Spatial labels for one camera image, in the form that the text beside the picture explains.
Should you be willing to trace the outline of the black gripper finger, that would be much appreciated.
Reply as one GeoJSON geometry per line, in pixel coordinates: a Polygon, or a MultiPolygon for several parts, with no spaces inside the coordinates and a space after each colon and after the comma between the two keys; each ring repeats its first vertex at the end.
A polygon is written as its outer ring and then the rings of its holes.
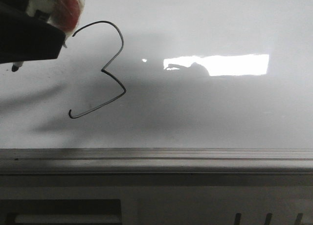
{"type": "Polygon", "coordinates": [[[49,24],[56,0],[0,0],[0,62],[56,59],[65,33],[49,24]]]}

